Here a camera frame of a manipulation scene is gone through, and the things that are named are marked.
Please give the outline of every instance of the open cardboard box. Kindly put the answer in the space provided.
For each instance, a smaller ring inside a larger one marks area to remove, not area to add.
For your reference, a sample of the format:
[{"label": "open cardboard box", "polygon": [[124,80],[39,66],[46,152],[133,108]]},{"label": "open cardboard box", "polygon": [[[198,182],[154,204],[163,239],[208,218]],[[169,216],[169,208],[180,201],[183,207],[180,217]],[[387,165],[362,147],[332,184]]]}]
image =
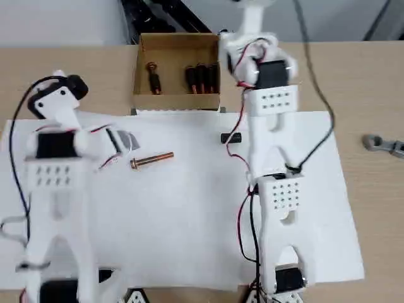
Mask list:
[{"label": "open cardboard box", "polygon": [[[134,79],[134,106],[146,110],[218,109],[219,93],[191,94],[185,68],[218,62],[219,37],[211,33],[144,33]],[[157,65],[162,94],[150,90],[148,62]],[[217,79],[220,79],[218,68]]]}]

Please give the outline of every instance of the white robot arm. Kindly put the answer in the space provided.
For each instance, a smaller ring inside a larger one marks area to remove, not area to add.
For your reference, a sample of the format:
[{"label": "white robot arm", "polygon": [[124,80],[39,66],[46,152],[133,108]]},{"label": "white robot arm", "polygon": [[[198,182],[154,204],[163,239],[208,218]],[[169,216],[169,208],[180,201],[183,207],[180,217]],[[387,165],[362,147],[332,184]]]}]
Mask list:
[{"label": "white robot arm", "polygon": [[[247,173],[261,204],[260,287],[271,297],[293,302],[290,298],[297,298],[296,292],[315,282],[315,259],[307,228],[310,222],[300,216],[310,203],[305,199],[304,175],[287,168],[287,151],[273,139],[284,113],[298,108],[297,86],[289,85],[297,76],[297,61],[278,47],[274,34],[261,32],[264,9],[274,2],[241,2],[241,29],[223,33],[220,47],[227,53],[226,63],[237,85],[245,88],[242,100],[250,140]],[[281,253],[290,246],[298,262],[280,266]]]}]

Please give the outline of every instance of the table surface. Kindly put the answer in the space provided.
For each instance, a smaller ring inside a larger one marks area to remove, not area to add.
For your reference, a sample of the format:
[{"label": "table surface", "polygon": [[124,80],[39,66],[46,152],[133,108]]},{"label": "table surface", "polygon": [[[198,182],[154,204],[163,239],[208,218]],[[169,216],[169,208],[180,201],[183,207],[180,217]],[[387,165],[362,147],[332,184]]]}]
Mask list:
[{"label": "table surface", "polygon": [[[309,81],[301,44],[282,47],[299,60],[300,109],[324,110]],[[135,46],[61,49],[0,49],[0,125],[11,118],[32,81],[56,68],[80,74],[90,93],[81,110],[129,114],[133,104]],[[404,44],[353,42],[312,44],[321,88],[336,112],[336,140],[365,265],[359,282],[316,285],[305,302],[399,302],[403,293],[404,161],[388,153],[366,151],[363,134],[404,140]],[[239,108],[240,95],[227,74],[222,105]],[[32,117],[26,109],[21,117]],[[195,288],[147,290],[154,302],[238,302],[239,293]],[[16,292],[0,292],[0,302],[17,302]]]}]

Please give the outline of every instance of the copper bolt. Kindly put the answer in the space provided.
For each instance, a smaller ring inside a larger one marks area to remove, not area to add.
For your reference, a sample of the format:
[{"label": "copper bolt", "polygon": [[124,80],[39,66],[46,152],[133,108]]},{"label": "copper bolt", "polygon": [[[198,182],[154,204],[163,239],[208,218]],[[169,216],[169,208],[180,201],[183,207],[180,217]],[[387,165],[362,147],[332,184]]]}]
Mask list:
[{"label": "copper bolt", "polygon": [[139,166],[149,164],[149,163],[153,163],[153,162],[157,162],[157,161],[161,161],[161,160],[165,160],[165,159],[168,159],[168,158],[173,158],[173,157],[174,157],[174,153],[171,152],[171,153],[164,153],[162,155],[143,158],[143,159],[139,159],[139,160],[133,158],[131,160],[131,167],[132,167],[132,169],[139,169]]}]

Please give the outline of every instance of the white paper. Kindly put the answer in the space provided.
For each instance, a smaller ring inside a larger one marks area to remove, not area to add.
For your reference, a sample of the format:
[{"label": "white paper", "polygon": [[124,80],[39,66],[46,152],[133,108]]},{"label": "white paper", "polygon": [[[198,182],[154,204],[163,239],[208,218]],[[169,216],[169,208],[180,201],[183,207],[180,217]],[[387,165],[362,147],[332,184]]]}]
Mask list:
[{"label": "white paper", "polygon": [[[237,114],[215,112],[133,117],[79,114],[84,127],[113,122],[132,132],[141,146],[135,151],[137,158],[175,153],[174,158],[144,166],[140,171],[118,162],[94,175],[92,233],[100,264],[122,264],[130,272],[134,287],[235,290],[239,284],[251,283],[254,264],[242,258],[236,234],[237,210],[246,193],[245,168],[240,161],[229,158],[220,143],[220,133],[229,132],[236,119]],[[297,163],[324,135],[328,123],[325,112],[290,113],[285,115],[285,128],[275,140],[290,161]],[[16,124],[14,146],[20,174],[24,171],[26,138],[44,124]],[[246,156],[249,142],[244,122],[240,131],[243,141],[231,149]],[[22,213],[11,178],[7,133],[3,133],[0,153],[0,219]],[[317,282],[363,278],[362,257],[334,136],[307,162],[304,171],[318,189],[318,207],[312,215],[317,226]],[[255,209],[258,218],[258,204]],[[247,254],[253,258],[247,218],[246,211],[242,216],[242,238]],[[22,249],[4,239],[0,239],[0,247],[0,288],[21,288],[22,276],[14,273],[14,268],[23,257]]]}]

